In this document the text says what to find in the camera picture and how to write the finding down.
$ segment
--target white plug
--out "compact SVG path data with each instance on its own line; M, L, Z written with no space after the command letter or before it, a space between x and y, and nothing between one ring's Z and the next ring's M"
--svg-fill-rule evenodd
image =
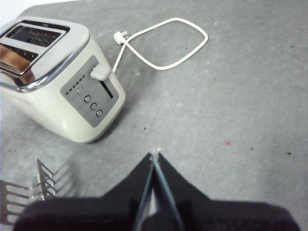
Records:
M127 35L127 31L124 31L124 32L115 32L114 33L114 39L115 41L117 42L117 44L121 45L123 43L125 43L125 39L128 38L128 36L124 37L125 35Z
M95 68L92 69L90 76L93 79L97 79L99 81L106 80L111 74L110 66L106 66L103 64L97 64Z

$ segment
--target red stain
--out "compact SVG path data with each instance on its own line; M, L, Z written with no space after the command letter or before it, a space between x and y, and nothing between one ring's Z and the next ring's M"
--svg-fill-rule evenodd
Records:
M225 141L225 145L231 147L232 146L232 142L231 141Z

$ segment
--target black object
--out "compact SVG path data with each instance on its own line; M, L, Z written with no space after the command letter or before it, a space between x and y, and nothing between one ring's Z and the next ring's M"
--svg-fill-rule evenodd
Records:
M158 209L147 217L152 189ZM29 205L14 231L41 230L299 231L299 227L277 206L210 200L161 154L147 154L101 198L57 198Z

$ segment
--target toaster slot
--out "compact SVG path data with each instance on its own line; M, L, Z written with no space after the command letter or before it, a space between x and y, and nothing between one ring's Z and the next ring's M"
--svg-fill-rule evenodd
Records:
M6 35L7 38L31 43L41 47L48 47L61 33L49 30L43 30L27 26L17 26Z
M20 73L25 71L38 54L20 48L0 44L0 66Z

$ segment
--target toaster button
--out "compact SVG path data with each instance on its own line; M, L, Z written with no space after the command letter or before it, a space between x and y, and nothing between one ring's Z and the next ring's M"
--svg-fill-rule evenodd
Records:
M101 117L102 114L103 114L102 110L98 110L98 111L96 112L96 116L97 116L97 117Z
M95 110L97 108L97 104L96 103L92 103L90 106L91 110Z
M87 96L84 98L84 101L85 101L85 103L90 103L90 102L91 102L91 96L87 95Z
M80 87L77 89L77 95L82 95L85 93L85 89L83 87Z

